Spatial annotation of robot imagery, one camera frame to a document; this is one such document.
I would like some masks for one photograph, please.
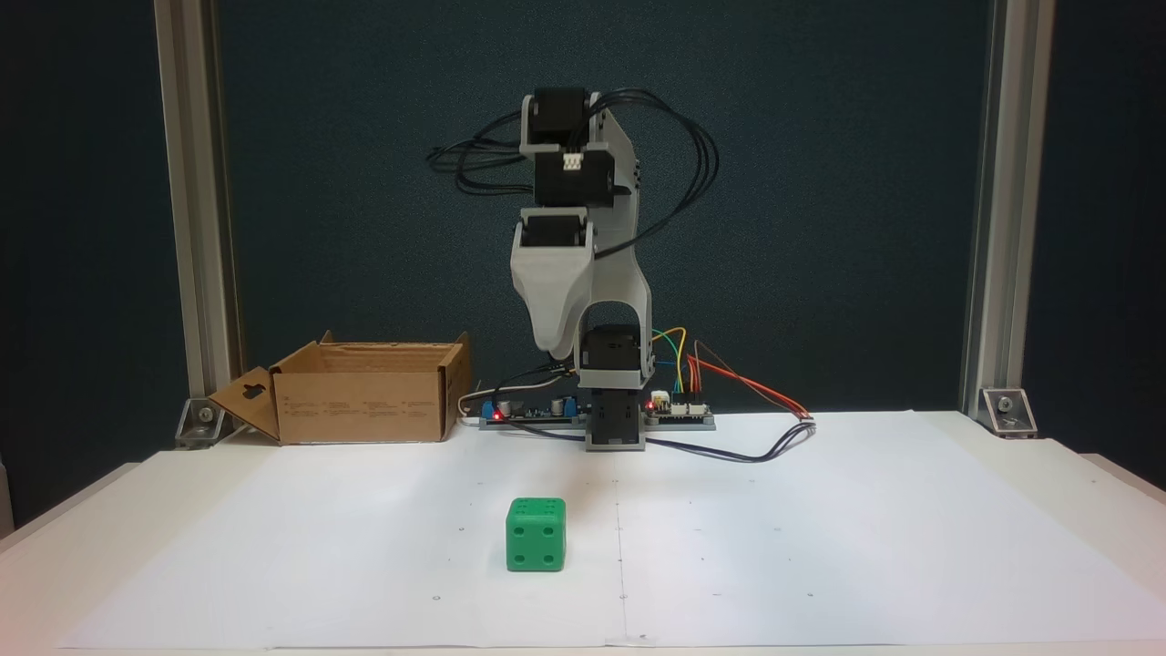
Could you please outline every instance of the black cable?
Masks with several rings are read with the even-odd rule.
[[[747,456],[744,453],[736,453],[732,451],[723,451],[719,449],[712,449],[709,446],[701,446],[687,443],[676,443],[673,440],[662,440],[659,438],[647,438],[647,443],[651,445],[666,446],[669,449],[675,449],[679,451],[694,453],[696,456],[705,456],[709,458],[716,458],[718,460],[728,460],[730,463],[768,463],[789,449],[798,436],[807,435],[813,436],[816,431],[816,425],[813,422],[799,422],[792,429],[785,432],[778,442],[773,444],[772,447],[761,456]]]
[[[494,129],[514,122],[520,118],[521,112],[519,111],[498,117],[476,132],[470,139],[463,139],[444,147],[437,146],[431,148],[429,154],[426,155],[426,162],[434,172],[454,174],[454,186],[463,193],[471,196],[533,193],[534,186],[531,184],[482,182],[465,175],[468,171],[503,168],[526,160],[518,151],[519,141],[501,141],[486,136]],[[457,157],[454,163],[444,161],[445,157],[452,156]]]
[[[524,379],[526,376],[534,376],[535,374],[556,374],[560,376],[568,376],[569,371],[567,369],[567,365],[552,360],[550,362],[535,367],[529,372],[524,372],[522,374],[518,374],[515,376],[506,379],[501,383],[498,383],[498,387],[494,388],[494,392],[490,395],[490,403],[493,404],[494,410],[498,409],[498,394],[501,392],[503,388],[506,387],[506,383],[510,383],[511,381],[517,381],[519,379]],[[507,425],[526,431],[527,433],[534,433],[535,436],[541,436],[543,438],[554,438],[556,440],[570,440],[575,443],[583,442],[583,436],[564,436],[562,433],[552,433],[550,431],[543,431],[542,429],[527,426],[526,424],[520,424],[518,422],[512,421],[510,417],[506,417],[500,411],[498,412],[498,416],[500,416],[501,421],[505,422]]]
[[[642,239],[663,230],[676,214],[691,206],[709,190],[721,170],[721,151],[717,148],[716,141],[708,133],[708,131],[696,121],[674,111],[667,103],[646,89],[617,89],[600,94],[596,101],[588,107],[583,120],[571,132],[567,142],[568,148],[581,149],[583,144],[583,135],[586,132],[590,119],[617,105],[651,107],[661,111],[679,121],[688,132],[693,140],[693,146],[696,149],[696,169],[693,171],[693,178],[689,181],[688,188],[686,189],[680,202],[676,203],[676,206],[673,207],[667,216],[649,225],[631,239],[598,251],[595,254],[596,259],[602,259],[628,248]]]

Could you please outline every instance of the green wire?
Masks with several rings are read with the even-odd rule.
[[[680,362],[680,350],[676,348],[676,343],[672,341],[672,338],[669,338],[668,336],[665,336],[662,332],[656,331],[655,327],[653,327],[652,332],[655,333],[658,337],[663,338],[665,340],[668,340],[668,344],[672,345],[672,353],[676,354],[676,361]],[[676,385],[673,386],[672,389],[673,389],[673,392],[679,392],[680,390],[680,379],[676,379]]]

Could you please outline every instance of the white paper sheet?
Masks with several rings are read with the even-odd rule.
[[[675,437],[760,452],[788,419],[718,423]],[[766,465],[464,429],[283,449],[62,646],[1166,639],[1163,604],[927,423],[820,425]],[[506,571],[518,496],[567,500],[562,572]]]

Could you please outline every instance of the metal bracket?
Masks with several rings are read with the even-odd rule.
[[[223,422],[226,412],[206,398],[187,400],[182,407],[182,419],[174,433],[177,450],[210,449],[223,439]]]
[[[998,438],[1016,440],[1038,437],[1028,395],[1020,388],[981,390],[976,422]]]

